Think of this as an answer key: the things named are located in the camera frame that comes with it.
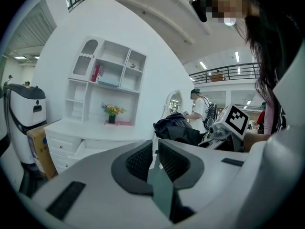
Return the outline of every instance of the pink sleeve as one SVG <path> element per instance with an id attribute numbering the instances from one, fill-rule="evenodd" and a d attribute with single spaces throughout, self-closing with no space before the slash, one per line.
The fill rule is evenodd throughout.
<path id="1" fill-rule="evenodd" d="M 275 109 L 273 103 L 266 106 L 266 113 L 264 118 L 264 134 L 271 135 L 273 120 L 275 116 Z"/>

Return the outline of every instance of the white t-shirt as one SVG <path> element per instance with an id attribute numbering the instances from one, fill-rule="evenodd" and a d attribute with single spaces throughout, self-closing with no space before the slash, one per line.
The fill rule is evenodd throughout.
<path id="1" fill-rule="evenodd" d="M 196 129 L 200 132 L 200 134 L 206 133 L 206 128 L 204 127 L 203 121 L 206 119 L 207 110 L 209 106 L 209 100 L 206 98 L 198 98 L 195 102 L 194 113 L 198 113 L 202 116 L 202 118 L 197 120 L 190 119 L 190 125 L 193 129 Z"/>

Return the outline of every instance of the black vase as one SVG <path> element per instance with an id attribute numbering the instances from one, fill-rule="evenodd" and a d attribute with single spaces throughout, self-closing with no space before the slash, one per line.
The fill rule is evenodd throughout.
<path id="1" fill-rule="evenodd" d="M 116 115 L 111 115 L 111 116 L 109 116 L 108 123 L 114 124 L 114 123 L 115 123 L 115 117 L 116 117 Z"/>

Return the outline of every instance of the flower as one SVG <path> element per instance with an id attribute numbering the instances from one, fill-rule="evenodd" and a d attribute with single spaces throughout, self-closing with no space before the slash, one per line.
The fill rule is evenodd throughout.
<path id="1" fill-rule="evenodd" d="M 104 111 L 108 113 L 109 116 L 123 114 L 124 112 L 126 112 L 124 108 L 112 104 L 108 104 L 108 105 L 102 104 L 102 109 L 104 109 Z"/>

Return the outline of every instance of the potted plant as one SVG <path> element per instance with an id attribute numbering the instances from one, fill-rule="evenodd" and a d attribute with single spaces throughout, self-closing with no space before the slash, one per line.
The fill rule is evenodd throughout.
<path id="1" fill-rule="evenodd" d="M 118 114 L 120 114 L 120 113 L 123 114 L 126 111 L 126 110 L 124 110 L 124 108 L 122 108 L 120 106 L 115 106 L 115 105 L 112 105 L 112 104 L 108 104 L 108 105 L 103 104 L 102 108 L 104 109 L 104 111 L 107 114 L 109 114 L 108 123 L 110 123 L 110 124 L 115 123 L 115 117 Z"/>

